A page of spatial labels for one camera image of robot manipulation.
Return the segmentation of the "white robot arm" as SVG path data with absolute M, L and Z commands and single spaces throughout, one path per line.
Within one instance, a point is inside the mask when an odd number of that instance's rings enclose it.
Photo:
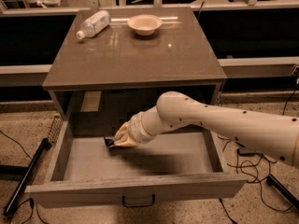
M 161 133 L 197 125 L 290 166 L 299 167 L 299 119 L 268 113 L 205 105 L 169 91 L 156 106 L 122 124 L 115 147 L 147 144 Z

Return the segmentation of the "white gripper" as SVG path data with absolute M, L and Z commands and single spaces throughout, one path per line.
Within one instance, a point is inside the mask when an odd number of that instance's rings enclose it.
M 111 147 L 136 147 L 153 140 L 154 136 L 148 134 L 142 124 L 142 112 L 131 117 L 129 122 L 124 122 L 114 135 Z

